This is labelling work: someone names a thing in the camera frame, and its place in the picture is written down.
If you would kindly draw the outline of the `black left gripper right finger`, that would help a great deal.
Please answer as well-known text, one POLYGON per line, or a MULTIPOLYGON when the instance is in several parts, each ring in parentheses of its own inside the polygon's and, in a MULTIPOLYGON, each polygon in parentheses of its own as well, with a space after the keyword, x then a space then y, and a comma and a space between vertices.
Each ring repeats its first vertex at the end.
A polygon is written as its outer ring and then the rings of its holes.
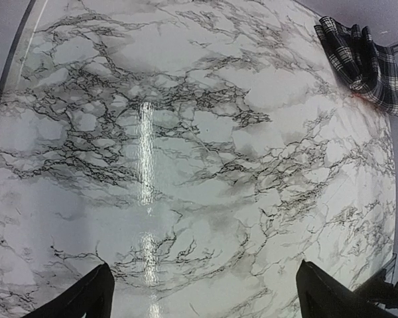
POLYGON ((301 317, 393 317, 350 291, 312 262, 302 261, 296 274, 301 317))

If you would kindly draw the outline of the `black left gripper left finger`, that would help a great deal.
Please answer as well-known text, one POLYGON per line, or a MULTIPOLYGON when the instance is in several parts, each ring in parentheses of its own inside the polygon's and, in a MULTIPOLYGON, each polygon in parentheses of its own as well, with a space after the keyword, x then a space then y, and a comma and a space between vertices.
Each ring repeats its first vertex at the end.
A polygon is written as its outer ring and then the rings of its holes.
POLYGON ((23 318, 110 318, 114 288, 109 266, 100 264, 58 297, 23 318))

